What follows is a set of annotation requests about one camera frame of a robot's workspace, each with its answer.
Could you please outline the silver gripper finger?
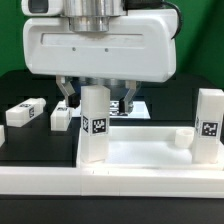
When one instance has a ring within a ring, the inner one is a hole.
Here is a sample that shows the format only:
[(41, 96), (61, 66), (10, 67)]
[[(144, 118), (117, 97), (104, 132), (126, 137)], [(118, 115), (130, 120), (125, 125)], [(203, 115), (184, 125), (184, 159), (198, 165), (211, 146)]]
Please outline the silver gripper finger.
[(60, 75), (56, 76), (56, 84), (64, 95), (66, 106), (77, 108), (80, 105), (80, 98), (75, 92), (71, 81), (72, 79), (70, 77)]
[(119, 100), (119, 113), (129, 114), (133, 110), (133, 97), (136, 93), (137, 84), (135, 81), (126, 81), (125, 88), (127, 89), (126, 95)]

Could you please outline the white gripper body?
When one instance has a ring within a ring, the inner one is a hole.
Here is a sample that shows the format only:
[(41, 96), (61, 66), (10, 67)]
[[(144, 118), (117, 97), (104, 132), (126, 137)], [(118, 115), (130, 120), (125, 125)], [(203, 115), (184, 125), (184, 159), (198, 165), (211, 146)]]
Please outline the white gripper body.
[(25, 63), (34, 74), (164, 82), (176, 70), (172, 9), (134, 10), (103, 33), (69, 30), (66, 18), (31, 18), (23, 28)]

